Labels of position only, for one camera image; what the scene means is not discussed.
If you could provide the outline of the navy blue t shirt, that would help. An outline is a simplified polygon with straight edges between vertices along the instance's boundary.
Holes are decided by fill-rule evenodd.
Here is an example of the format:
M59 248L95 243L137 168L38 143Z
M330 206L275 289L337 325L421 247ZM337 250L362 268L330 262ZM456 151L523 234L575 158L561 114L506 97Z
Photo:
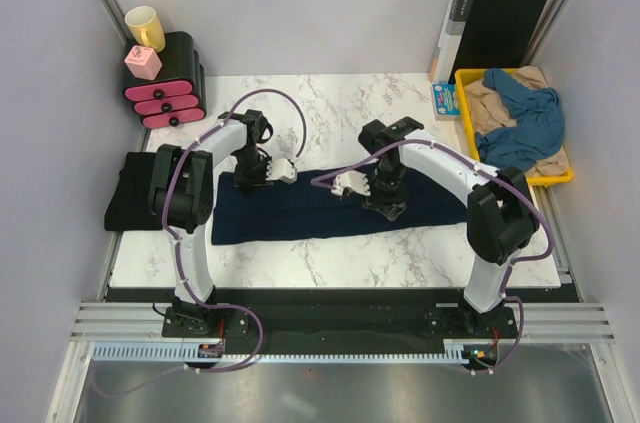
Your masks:
M211 244L349 237L466 221L464 204L415 170L409 169L404 176L407 208L394 221L365 209L357 196L339 198L312 186L311 180L321 174L320 170L300 172L293 184L276 182L243 195L233 174L221 173Z

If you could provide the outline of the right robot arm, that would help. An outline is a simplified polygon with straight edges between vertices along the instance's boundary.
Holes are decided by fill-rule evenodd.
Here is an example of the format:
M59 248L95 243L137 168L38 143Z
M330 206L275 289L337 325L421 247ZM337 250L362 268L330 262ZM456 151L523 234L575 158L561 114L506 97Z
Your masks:
M466 208L466 236L475 256L464 290L467 305L458 311L457 320L465 334L483 335L494 324L492 310L504 299L510 264L540 227L524 173L476 162L434 141L411 117L390 126L374 120L362 128L358 142L378 156L368 177L365 208L397 220L407 207L408 169L428 177Z

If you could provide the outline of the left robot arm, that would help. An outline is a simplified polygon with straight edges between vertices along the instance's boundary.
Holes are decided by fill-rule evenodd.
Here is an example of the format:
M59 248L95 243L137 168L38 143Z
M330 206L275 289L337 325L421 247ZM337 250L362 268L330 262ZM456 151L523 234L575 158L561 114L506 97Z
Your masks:
M214 169L228 157L236 159L236 184L244 193L267 184L270 159L258 146L273 132L262 112L224 113L214 127L188 147L163 144L155 153L148 195L173 247L175 297L191 305L185 325L208 336L219 325L219 312L207 300L214 290L210 276L205 225L215 203Z

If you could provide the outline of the blue small book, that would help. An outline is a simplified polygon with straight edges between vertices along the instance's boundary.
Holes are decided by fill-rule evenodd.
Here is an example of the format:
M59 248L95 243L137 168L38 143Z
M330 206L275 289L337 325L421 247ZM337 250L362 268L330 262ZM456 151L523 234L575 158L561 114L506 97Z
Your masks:
M432 86L434 114L437 120L458 120L461 116L454 84Z

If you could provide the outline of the black pink drawer unit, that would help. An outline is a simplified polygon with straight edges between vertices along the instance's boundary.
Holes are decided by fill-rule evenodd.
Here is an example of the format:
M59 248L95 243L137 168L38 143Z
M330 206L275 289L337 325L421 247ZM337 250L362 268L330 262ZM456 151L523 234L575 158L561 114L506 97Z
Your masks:
M123 65L121 93L148 129L177 127L207 116L204 67L193 37L184 31L167 33L159 54L162 64L153 80L136 78Z

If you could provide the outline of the folded black t shirt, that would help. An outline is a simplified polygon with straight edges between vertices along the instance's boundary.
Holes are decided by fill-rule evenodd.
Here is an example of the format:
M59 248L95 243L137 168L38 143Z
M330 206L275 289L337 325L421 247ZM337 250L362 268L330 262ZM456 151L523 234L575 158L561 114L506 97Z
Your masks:
M155 154L129 152L119 172L119 180L104 215L108 232L158 231L157 216L148 209L148 195Z

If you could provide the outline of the pink cube box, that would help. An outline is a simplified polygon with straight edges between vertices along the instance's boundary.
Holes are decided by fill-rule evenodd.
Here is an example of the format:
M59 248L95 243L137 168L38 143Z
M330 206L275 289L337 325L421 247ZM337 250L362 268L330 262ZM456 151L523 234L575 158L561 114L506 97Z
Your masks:
M147 81L154 80L162 68L156 51L140 45L134 45L129 50L124 63L134 77Z

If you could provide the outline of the yellow mug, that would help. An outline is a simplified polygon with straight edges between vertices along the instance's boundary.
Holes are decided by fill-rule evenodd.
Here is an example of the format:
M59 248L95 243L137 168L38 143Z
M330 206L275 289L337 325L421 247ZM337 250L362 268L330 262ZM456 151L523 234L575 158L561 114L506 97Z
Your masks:
M166 46L165 34L156 10L150 6L138 6L125 15L125 23L135 41L157 53Z

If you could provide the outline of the yellow plastic bin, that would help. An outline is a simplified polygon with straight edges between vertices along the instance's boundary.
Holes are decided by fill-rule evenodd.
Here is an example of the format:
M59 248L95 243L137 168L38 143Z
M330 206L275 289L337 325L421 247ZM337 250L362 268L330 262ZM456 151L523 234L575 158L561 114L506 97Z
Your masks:
M485 72L485 69L459 69L454 74L455 91L459 104L462 131L467 143L469 156L476 161L480 160L475 140L476 129L471 118L470 106L464 88L475 81L482 81ZM548 188L553 185L568 183L573 178L573 169L569 167L567 171L561 175L529 176L527 178L527 182L531 187Z

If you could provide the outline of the black orange folder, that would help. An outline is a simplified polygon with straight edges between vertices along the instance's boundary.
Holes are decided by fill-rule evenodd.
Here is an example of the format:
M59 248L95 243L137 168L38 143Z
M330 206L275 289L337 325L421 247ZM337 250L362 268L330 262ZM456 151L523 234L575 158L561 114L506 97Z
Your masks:
M452 83L460 69L516 68L547 0L449 0L429 78Z

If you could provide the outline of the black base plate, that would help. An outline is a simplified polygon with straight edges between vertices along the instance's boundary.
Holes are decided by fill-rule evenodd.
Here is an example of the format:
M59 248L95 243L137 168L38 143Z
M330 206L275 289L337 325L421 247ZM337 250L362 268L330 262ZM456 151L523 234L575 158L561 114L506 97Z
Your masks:
M441 353L448 340L518 333L511 308L478 314L459 290L223 288L209 304L172 300L163 336L221 338L236 354L365 356Z

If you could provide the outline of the aluminium rail frame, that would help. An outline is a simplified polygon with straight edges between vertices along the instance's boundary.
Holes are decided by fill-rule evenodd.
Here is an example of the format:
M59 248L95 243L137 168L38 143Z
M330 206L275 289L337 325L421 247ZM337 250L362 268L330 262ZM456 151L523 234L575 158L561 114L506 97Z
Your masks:
M549 223L533 245L546 259L510 279L525 304L518 348L491 375L405 356L362 360L265 357L230 373L195 374L179 363L91 362L100 342L158 344L170 271L167 239L119 239L116 286L81 305L47 418L51 422L621 422L635 408L617 368L602 305L578 287L550 192L534 198ZM318 306L339 296L454 295L468 280L462 226L217 247L221 296L255 308L292 297Z

